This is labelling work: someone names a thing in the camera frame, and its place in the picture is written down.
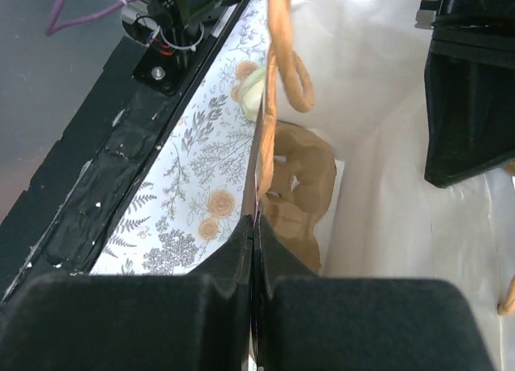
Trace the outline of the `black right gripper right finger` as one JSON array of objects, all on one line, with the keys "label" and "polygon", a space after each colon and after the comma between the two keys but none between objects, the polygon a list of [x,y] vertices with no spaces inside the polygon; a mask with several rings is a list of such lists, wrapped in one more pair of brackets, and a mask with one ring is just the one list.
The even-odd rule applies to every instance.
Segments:
[{"label": "black right gripper right finger", "polygon": [[480,331],[451,283],[322,278],[254,228],[253,350],[266,370],[491,370]]}]

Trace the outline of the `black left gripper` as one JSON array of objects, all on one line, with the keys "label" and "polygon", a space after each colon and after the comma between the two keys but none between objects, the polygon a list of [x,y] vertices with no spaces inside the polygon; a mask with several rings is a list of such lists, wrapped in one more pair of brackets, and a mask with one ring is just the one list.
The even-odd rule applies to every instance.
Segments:
[{"label": "black left gripper", "polygon": [[514,159],[514,0],[422,0],[429,143],[424,178],[446,188]]}]

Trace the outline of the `brown paper bag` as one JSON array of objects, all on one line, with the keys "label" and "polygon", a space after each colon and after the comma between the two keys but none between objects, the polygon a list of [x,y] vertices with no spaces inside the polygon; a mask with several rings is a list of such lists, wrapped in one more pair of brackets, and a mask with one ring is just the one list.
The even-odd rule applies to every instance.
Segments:
[{"label": "brown paper bag", "polygon": [[514,367],[514,178],[495,170],[437,188],[424,177],[422,0],[267,0],[266,89],[249,173],[265,191],[279,122],[327,142],[344,164],[320,242],[334,277],[444,279],[466,296],[494,367]]}]

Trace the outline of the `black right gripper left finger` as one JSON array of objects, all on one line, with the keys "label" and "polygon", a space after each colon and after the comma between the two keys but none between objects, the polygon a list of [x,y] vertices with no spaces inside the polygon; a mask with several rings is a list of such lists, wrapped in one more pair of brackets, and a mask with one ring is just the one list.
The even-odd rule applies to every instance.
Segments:
[{"label": "black right gripper left finger", "polygon": [[241,218],[185,275],[37,278],[2,331],[2,369],[243,370],[252,234]]}]

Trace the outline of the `brown pulp cup carrier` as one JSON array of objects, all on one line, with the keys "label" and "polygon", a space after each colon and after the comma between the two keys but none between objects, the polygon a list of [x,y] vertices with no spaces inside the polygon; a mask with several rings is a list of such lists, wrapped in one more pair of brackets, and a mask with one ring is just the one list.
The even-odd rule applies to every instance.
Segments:
[{"label": "brown pulp cup carrier", "polygon": [[306,267],[321,268],[315,226],[328,212],[336,181],[331,147],[301,126],[276,126],[273,176],[262,210],[279,241]]}]

